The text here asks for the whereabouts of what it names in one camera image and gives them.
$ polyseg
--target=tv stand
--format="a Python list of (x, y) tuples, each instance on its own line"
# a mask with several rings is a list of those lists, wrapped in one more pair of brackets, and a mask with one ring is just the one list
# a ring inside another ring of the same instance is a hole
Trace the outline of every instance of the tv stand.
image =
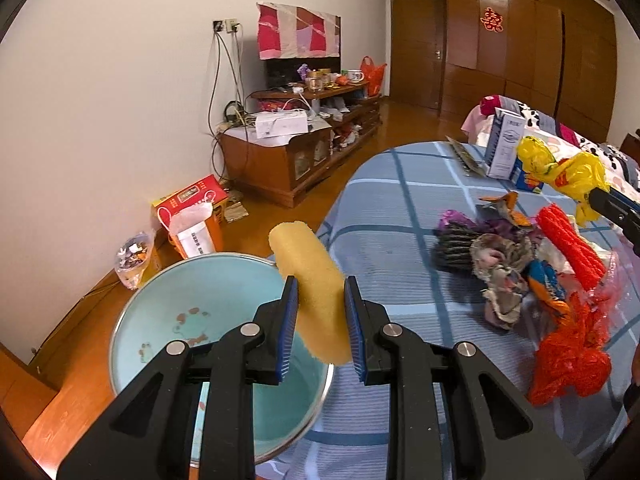
[[(295, 136), (285, 146), (267, 147), (246, 142), (244, 128), (241, 128), (242, 138), (222, 135), (220, 141), (229, 178), (235, 181), (238, 189), (254, 191), (271, 202), (295, 207), (314, 184), (331, 175), (341, 161), (376, 134), (381, 124), (380, 96), (364, 99), (350, 96), (367, 84), (320, 92), (305, 91), (304, 96), (309, 101), (343, 95), (350, 111), (344, 113), (342, 121), (327, 120), (324, 127)], [(251, 94), (259, 100), (287, 100), (294, 96), (293, 92), (276, 90)], [(345, 148), (332, 150), (332, 130), (337, 134), (340, 127), (350, 123), (362, 126), (358, 139)]]

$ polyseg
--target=metal screw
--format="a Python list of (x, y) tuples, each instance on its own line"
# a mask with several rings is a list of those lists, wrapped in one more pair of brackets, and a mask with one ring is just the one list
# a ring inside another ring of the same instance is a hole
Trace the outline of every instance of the metal screw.
[(398, 337), (402, 333), (402, 327), (395, 323), (389, 323), (382, 327), (382, 332), (389, 337)]
[(185, 348), (187, 348), (187, 345), (185, 345), (183, 341), (171, 341), (166, 346), (166, 352), (169, 355), (180, 355), (184, 352)]
[(240, 327), (240, 333), (247, 337), (253, 337), (260, 332), (260, 326), (255, 323), (247, 323)]
[(458, 345), (458, 352), (464, 357), (472, 357), (476, 355), (476, 347), (466, 341)]

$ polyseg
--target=pink cloth cover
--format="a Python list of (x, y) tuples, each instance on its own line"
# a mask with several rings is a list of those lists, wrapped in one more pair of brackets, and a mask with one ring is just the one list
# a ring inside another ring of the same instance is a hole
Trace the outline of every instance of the pink cloth cover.
[(500, 107), (499, 95), (488, 95), (480, 101), (480, 112), (482, 115), (495, 115), (495, 109)]
[(257, 6), (260, 59), (340, 56), (340, 16), (283, 4)]
[(566, 140), (569, 144), (574, 145), (576, 148), (580, 148), (580, 143), (578, 142), (578, 136), (575, 134), (575, 132), (571, 128), (564, 126), (564, 124), (562, 123), (559, 123), (559, 125), (560, 125), (560, 136), (564, 140)]

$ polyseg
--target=red box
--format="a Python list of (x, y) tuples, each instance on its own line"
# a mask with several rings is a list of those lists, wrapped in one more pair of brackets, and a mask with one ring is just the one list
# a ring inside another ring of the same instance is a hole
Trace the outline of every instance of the red box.
[(156, 209), (158, 220), (168, 230), (171, 217), (184, 208), (204, 201), (212, 202), (215, 206), (227, 198), (216, 178), (209, 175), (172, 195), (156, 200), (152, 205)]

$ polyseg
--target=blue plaid bedsheet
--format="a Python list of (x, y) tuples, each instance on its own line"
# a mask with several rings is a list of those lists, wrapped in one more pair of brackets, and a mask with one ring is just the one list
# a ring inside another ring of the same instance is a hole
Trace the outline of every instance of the blue plaid bedsheet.
[[(470, 146), (477, 160), (484, 148)], [(468, 176), (446, 142), (420, 142), (388, 150), (363, 164), (347, 183), (318, 231), (345, 275), (355, 275), (363, 298), (384, 304), (392, 320), (425, 341), (451, 347), (460, 340), (478, 345), (522, 391), (529, 388), (534, 351), (544, 320), (524, 310), (513, 332), (484, 320), (482, 282), (437, 270), (431, 261), (434, 229), (446, 209), (476, 215), (481, 196), (513, 189), (507, 181)], [(575, 203), (545, 186), (542, 195), (521, 192), (518, 208), (528, 216), (551, 202), (567, 213)], [(604, 248), (620, 242), (604, 220), (582, 229)], [(596, 395), (568, 394), (539, 409), (585, 467), (615, 439), (626, 422), (622, 395), (630, 383), (630, 365), (640, 333), (638, 284), (629, 274), (629, 295), (621, 304), (623, 322), (607, 345), (613, 371)], [(436, 388), (443, 435), (445, 415)], [(280, 480), (383, 480), (388, 442), (388, 386), (365, 388), (351, 365), (337, 368), (334, 384), (311, 431), (257, 473)]]

